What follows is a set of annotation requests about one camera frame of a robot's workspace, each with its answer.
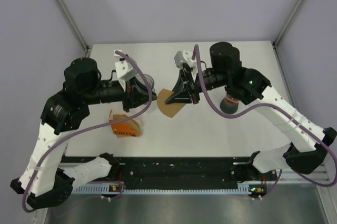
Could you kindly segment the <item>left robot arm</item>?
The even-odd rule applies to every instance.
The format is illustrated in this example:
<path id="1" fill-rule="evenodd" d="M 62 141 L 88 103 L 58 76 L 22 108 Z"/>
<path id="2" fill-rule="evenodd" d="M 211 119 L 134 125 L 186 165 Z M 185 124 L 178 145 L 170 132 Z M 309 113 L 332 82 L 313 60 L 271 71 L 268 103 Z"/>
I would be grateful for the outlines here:
<path id="1" fill-rule="evenodd" d="M 59 167 L 69 139 L 81 133 L 80 124 L 89 116 L 90 105 L 120 102 L 125 111 L 136 107 L 147 110 L 156 100 L 140 70 L 122 87 L 118 81 L 103 80 L 95 60 L 79 58 L 64 70 L 64 76 L 62 90 L 44 106 L 27 168 L 10 184 L 22 195 L 22 207 L 27 213 L 59 206 L 74 189 L 96 179 L 118 177 L 117 159 L 108 153 L 74 168 Z"/>

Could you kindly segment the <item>orange coffee filter box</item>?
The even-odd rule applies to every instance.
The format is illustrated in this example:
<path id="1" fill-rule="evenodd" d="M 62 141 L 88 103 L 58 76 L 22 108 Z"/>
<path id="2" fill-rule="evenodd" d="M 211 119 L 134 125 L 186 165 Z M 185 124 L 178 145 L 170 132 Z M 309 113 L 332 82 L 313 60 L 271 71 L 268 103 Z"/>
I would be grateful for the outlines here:
<path id="1" fill-rule="evenodd" d="M 109 122 L 120 121 L 124 118 L 131 117 L 131 113 L 120 110 L 110 110 Z M 111 129 L 117 138 L 122 137 L 141 137 L 143 135 L 143 123 L 141 120 L 134 118 L 122 123 L 112 124 Z"/>

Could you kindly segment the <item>grey plastic dripper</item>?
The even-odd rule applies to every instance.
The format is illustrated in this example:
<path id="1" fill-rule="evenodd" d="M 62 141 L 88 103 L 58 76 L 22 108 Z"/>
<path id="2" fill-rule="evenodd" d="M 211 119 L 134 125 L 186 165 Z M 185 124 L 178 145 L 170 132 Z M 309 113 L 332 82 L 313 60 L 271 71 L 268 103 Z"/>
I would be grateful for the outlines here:
<path id="1" fill-rule="evenodd" d="M 154 85 L 155 85 L 154 79 L 153 79 L 150 75 L 148 75 L 148 74 L 144 74 L 144 78 L 146 79 L 146 81 L 147 81 L 148 84 L 150 85 L 151 90 L 154 91 Z M 140 76 L 138 79 L 139 79 L 139 81 L 140 81 L 144 86 L 146 86 L 146 83 L 145 83 L 144 79 L 143 79 L 141 76 Z"/>

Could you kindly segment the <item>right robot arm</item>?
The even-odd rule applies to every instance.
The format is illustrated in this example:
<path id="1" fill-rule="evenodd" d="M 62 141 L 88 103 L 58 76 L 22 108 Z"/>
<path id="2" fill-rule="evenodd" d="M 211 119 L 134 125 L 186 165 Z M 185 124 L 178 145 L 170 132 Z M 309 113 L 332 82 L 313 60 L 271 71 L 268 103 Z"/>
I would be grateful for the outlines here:
<path id="1" fill-rule="evenodd" d="M 245 167 L 253 180 L 274 169 L 290 168 L 308 175 L 320 166 L 327 147 L 336 138 L 333 128 L 310 122 L 291 106 L 258 70 L 242 66 L 240 51 L 228 42 L 218 42 L 210 49 L 211 67 L 201 69 L 197 48 L 193 53 L 177 52 L 174 57 L 179 78 L 165 104 L 197 104 L 200 93 L 223 87 L 231 98 L 256 110 L 279 129 L 290 143 L 270 151 L 256 151 Z"/>

